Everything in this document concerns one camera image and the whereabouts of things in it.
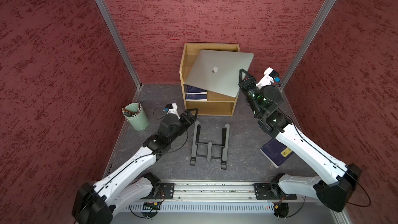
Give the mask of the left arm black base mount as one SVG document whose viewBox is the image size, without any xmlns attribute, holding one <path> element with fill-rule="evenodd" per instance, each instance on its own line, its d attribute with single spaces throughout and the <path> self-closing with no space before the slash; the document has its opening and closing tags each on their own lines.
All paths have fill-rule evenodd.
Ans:
<svg viewBox="0 0 398 224">
<path fill-rule="evenodd" d="M 174 197 L 175 183 L 158 183 L 156 184 L 151 194 L 150 199 L 170 200 Z"/>
</svg>

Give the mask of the silver laptop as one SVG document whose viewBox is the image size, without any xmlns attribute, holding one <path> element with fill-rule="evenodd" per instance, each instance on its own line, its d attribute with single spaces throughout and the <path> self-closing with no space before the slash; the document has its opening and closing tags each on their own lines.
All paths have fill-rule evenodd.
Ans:
<svg viewBox="0 0 398 224">
<path fill-rule="evenodd" d="M 240 70 L 248 70 L 254 54 L 201 50 L 184 83 L 214 93 L 236 97 Z"/>
</svg>

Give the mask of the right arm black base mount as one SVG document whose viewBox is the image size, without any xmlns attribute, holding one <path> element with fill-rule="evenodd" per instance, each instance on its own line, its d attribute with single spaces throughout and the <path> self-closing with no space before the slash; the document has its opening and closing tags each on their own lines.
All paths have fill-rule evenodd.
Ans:
<svg viewBox="0 0 398 224">
<path fill-rule="evenodd" d="M 297 196 L 285 194 L 277 184 L 253 184 L 257 200 L 296 200 Z"/>
</svg>

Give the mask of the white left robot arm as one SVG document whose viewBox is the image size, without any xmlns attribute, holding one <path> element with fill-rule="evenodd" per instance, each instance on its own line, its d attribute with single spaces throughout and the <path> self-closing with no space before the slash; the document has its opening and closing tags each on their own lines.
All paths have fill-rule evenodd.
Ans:
<svg viewBox="0 0 398 224">
<path fill-rule="evenodd" d="M 121 210 L 147 196 L 156 197 L 160 180 L 152 173 L 143 174 L 164 154 L 171 144 L 195 123 L 199 110 L 185 110 L 181 115 L 167 113 L 160 126 L 127 162 L 93 185 L 85 183 L 77 192 L 72 216 L 78 224 L 109 224 Z"/>
</svg>

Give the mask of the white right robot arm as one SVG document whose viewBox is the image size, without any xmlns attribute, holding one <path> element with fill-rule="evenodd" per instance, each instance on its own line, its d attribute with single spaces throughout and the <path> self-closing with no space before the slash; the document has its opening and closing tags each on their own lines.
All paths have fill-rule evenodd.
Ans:
<svg viewBox="0 0 398 224">
<path fill-rule="evenodd" d="M 347 165 L 327 153 L 294 124 L 291 117 L 280 110 L 284 98 L 276 82 L 279 73 L 267 68 L 258 82 L 243 68 L 239 71 L 238 86 L 244 94 L 261 130 L 290 148 L 315 172 L 315 177 L 291 176 L 280 173 L 270 182 L 278 194 L 303 195 L 318 199 L 329 209 L 341 212 L 360 185 L 362 170 Z"/>
</svg>

